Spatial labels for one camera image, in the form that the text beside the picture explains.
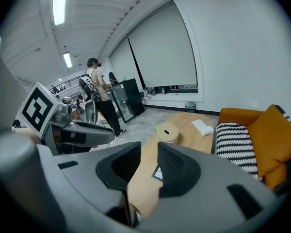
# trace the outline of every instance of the fluorescent light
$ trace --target fluorescent light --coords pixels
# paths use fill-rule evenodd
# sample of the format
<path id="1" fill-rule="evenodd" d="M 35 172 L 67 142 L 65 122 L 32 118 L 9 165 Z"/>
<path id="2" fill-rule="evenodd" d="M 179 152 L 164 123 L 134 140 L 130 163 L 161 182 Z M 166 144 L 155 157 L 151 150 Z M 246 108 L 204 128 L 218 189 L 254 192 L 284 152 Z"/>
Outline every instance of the fluorescent light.
<path id="1" fill-rule="evenodd" d="M 64 59 L 66 61 L 66 65 L 68 68 L 72 67 L 72 64 L 71 64 L 71 60 L 70 60 L 70 55 L 68 52 L 64 53 Z"/>
<path id="2" fill-rule="evenodd" d="M 65 4 L 66 0 L 53 0 L 53 15 L 55 25 L 65 22 Z"/>

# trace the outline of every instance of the orange pillow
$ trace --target orange pillow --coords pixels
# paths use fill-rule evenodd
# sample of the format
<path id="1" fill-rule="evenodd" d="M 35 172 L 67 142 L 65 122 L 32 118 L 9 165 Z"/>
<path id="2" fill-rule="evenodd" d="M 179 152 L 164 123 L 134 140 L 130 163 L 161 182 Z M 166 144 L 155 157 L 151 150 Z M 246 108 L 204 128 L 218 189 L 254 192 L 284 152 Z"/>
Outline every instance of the orange pillow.
<path id="1" fill-rule="evenodd" d="M 259 178 L 291 159 L 291 123 L 274 105 L 247 128 L 256 155 Z"/>
<path id="2" fill-rule="evenodd" d="M 285 164 L 281 164 L 279 167 L 268 173 L 264 177 L 265 184 L 268 188 L 274 189 L 276 186 L 282 184 L 287 180 L 287 168 Z"/>

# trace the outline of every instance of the black cabinet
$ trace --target black cabinet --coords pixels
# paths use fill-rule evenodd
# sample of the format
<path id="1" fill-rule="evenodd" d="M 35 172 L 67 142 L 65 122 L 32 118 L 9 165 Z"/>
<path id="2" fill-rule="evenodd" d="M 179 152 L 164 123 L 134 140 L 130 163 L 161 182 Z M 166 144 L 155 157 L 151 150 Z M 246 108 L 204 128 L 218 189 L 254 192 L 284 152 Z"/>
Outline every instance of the black cabinet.
<path id="1" fill-rule="evenodd" d="M 113 85 L 112 96 L 125 123 L 145 111 L 135 79 Z"/>

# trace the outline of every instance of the baseboard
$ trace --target baseboard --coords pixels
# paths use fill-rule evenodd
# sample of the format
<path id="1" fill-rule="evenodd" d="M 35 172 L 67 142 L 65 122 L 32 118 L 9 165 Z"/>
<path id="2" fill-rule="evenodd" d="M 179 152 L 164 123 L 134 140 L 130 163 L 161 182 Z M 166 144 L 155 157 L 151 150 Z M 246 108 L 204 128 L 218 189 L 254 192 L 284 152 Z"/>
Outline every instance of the baseboard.
<path id="1" fill-rule="evenodd" d="M 172 111 L 184 111 L 184 112 L 187 111 L 187 109 L 185 109 L 185 108 L 156 106 L 156 105 L 147 105 L 147 104 L 144 104 L 144 107 L 150 107 L 150 108 L 156 108 L 156 109 L 164 109 L 164 110 L 172 110 Z M 217 111 L 195 110 L 195 113 L 213 115 L 213 116 L 219 116 L 220 115 L 220 112 L 217 112 Z"/>

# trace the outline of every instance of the beige t-shirt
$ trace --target beige t-shirt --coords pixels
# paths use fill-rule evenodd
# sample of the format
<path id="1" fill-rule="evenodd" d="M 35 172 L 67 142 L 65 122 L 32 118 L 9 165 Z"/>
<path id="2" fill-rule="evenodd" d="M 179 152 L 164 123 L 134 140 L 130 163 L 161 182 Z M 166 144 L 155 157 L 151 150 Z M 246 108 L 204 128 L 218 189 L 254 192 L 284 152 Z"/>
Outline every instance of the beige t-shirt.
<path id="1" fill-rule="evenodd" d="M 103 77 L 102 72 L 96 68 L 88 68 L 87 74 L 90 75 L 91 80 L 93 81 L 94 86 L 97 88 L 97 90 L 99 91 L 100 97 L 102 101 L 107 101 L 110 100 L 108 92 L 99 84 L 99 78 Z"/>

